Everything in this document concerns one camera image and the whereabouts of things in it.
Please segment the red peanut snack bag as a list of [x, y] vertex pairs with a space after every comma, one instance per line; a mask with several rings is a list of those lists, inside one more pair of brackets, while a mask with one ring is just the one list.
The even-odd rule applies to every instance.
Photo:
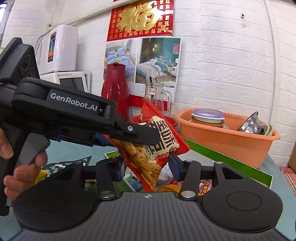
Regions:
[[[145, 101], [141, 116], [154, 115], [162, 114], [149, 100]], [[170, 153], [181, 155], [190, 150], [175, 128], [172, 131], [159, 131], [159, 134], [161, 140], [156, 145], [120, 141], [104, 135], [123, 154], [127, 167], [141, 181], [146, 192], [154, 191], [161, 170], [169, 161]]]

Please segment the yellow egg cake bag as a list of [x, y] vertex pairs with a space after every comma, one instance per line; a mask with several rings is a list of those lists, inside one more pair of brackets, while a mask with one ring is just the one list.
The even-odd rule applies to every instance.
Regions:
[[47, 178], [49, 175], [50, 171], [49, 170], [43, 170], [41, 169], [40, 173], [38, 174], [38, 177], [35, 179], [35, 185], [43, 181], [44, 179]]

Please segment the orange snack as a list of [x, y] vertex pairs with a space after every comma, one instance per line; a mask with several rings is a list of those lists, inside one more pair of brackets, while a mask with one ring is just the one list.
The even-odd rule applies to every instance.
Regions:
[[166, 186], [161, 186], [156, 190], [156, 192], [173, 192], [176, 197], [178, 197], [180, 190], [181, 190], [181, 185], [176, 185], [176, 184], [169, 184]]

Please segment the red plastic basket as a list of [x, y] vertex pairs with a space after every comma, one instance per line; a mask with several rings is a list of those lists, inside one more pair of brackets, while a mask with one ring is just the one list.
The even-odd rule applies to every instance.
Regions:
[[167, 116], [141, 116], [137, 115], [130, 119], [131, 123], [136, 123], [142, 126], [154, 128], [157, 131], [173, 130], [178, 125], [178, 122], [174, 118]]

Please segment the green cardboard box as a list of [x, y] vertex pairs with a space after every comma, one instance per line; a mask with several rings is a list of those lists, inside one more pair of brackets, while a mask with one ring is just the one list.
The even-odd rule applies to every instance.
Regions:
[[237, 161], [231, 157], [225, 156], [224, 154], [221, 154], [217, 151], [214, 151], [208, 147], [200, 145], [186, 138], [184, 138], [184, 140], [189, 145], [189, 147], [193, 152], [198, 153], [204, 157], [207, 157], [208, 159], [211, 159], [214, 162], [222, 161], [224, 164], [232, 167], [233, 169], [248, 176], [249, 178], [252, 178], [253, 180], [261, 183], [262, 185], [265, 185], [269, 189], [271, 188], [273, 177], [270, 174], [267, 174], [263, 171], [260, 171], [259, 169], [248, 166], [245, 163]]

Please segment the red thermos jug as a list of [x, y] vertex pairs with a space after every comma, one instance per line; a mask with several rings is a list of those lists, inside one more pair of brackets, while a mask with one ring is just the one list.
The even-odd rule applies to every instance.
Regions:
[[117, 103], [117, 112], [128, 120], [129, 91], [125, 76], [125, 65], [113, 63], [107, 65], [101, 96]]

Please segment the clear glass pitcher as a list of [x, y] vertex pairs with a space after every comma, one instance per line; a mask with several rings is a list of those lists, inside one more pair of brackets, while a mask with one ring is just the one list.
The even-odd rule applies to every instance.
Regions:
[[164, 116], [171, 115], [172, 95], [162, 83], [145, 84], [145, 100], [149, 100]]

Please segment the white water dispenser machine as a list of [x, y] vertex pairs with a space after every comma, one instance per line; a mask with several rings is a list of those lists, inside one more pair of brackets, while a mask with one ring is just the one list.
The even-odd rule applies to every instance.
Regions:
[[91, 73], [89, 71], [53, 72], [41, 75], [40, 78], [48, 82], [91, 93]]

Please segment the blue lidded container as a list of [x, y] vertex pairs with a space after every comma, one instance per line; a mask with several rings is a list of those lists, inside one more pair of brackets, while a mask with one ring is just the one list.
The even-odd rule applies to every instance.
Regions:
[[198, 108], [191, 114], [191, 122], [201, 125], [224, 128], [223, 113], [216, 109]]

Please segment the orange plastic basin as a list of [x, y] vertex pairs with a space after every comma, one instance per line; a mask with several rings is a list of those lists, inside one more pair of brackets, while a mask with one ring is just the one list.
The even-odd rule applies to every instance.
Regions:
[[247, 119], [246, 116], [224, 113], [224, 124], [228, 127], [224, 129], [193, 123], [192, 113], [193, 109], [187, 108], [175, 114], [182, 137], [254, 168], [263, 164], [273, 141], [280, 139], [276, 130], [271, 136], [239, 132], [237, 129]]

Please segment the white water purifier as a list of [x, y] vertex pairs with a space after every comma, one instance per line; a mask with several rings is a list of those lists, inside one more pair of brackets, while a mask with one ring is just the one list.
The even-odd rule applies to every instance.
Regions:
[[76, 68], [78, 28], [59, 25], [41, 42], [39, 74], [74, 71]]

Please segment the bedding poster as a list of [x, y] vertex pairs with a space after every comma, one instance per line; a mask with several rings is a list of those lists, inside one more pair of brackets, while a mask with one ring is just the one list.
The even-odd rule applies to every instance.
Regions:
[[133, 38], [106, 43], [103, 79], [107, 65], [125, 65], [129, 93], [144, 96], [147, 82], [160, 83], [175, 97], [182, 39], [177, 37]]

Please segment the steel bowl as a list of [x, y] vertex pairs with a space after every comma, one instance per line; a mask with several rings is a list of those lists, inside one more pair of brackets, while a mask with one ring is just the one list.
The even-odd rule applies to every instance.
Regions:
[[258, 111], [249, 116], [237, 130], [244, 133], [260, 134], [262, 126], [258, 118]]

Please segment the brown cardboard box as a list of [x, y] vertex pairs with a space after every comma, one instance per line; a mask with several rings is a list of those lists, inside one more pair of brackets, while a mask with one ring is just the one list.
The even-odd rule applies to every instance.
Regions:
[[296, 143], [290, 156], [288, 166], [296, 173]]

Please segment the red fu wall hanging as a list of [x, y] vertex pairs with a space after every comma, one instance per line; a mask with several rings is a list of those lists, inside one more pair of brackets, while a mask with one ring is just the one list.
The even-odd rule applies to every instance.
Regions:
[[107, 41], [172, 36], [174, 1], [136, 1], [111, 11]]

